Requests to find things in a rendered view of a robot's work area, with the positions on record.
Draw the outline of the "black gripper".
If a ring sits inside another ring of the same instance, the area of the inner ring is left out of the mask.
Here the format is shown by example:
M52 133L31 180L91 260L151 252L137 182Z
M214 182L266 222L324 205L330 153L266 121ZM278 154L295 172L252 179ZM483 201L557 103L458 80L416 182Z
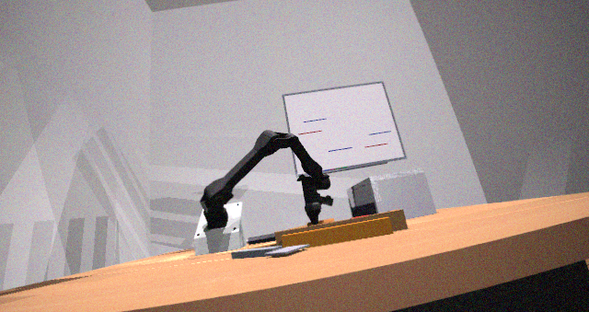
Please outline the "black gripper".
M318 225L318 215L321 212L321 204L317 202L317 190L304 191L305 211L313 225Z

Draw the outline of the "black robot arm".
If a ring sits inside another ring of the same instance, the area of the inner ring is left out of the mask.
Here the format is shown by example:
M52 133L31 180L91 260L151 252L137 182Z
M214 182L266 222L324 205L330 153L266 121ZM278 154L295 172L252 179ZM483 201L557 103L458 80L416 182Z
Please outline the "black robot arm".
M297 179L302 181L303 192L330 188L329 175L323 175L322 166L311 158L296 135L265 130L258 137L254 147L223 178L215 180L204 189L200 204L207 230L226 227L229 215L225 204L234 197L232 189L265 156L287 147L293 150L301 162L302 169L309 175L300 175Z

